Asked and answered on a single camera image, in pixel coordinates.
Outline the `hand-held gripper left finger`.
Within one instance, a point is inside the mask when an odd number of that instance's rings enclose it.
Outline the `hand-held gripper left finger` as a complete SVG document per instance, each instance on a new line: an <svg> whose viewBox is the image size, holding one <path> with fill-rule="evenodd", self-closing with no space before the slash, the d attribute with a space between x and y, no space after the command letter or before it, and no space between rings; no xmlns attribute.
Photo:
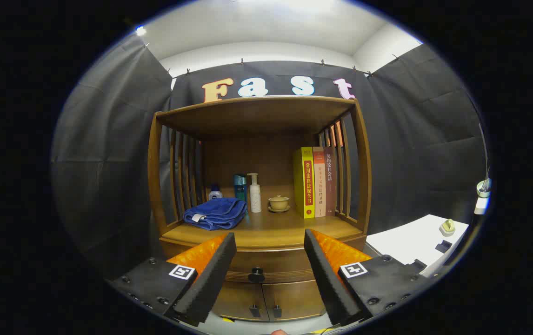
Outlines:
<svg viewBox="0 0 533 335"><path fill-rule="evenodd" d="M146 310L190 326L213 309L236 252L224 233L165 261L149 258L108 283Z"/></svg>

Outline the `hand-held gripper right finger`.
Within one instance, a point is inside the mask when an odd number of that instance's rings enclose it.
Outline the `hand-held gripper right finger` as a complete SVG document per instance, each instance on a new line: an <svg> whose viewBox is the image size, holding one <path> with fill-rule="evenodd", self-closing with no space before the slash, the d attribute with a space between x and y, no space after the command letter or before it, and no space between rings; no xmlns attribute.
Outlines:
<svg viewBox="0 0 533 335"><path fill-rule="evenodd" d="M330 322L347 326L398 307L429 288L421 263L389 255L371 257L314 229L304 250Z"/></svg>

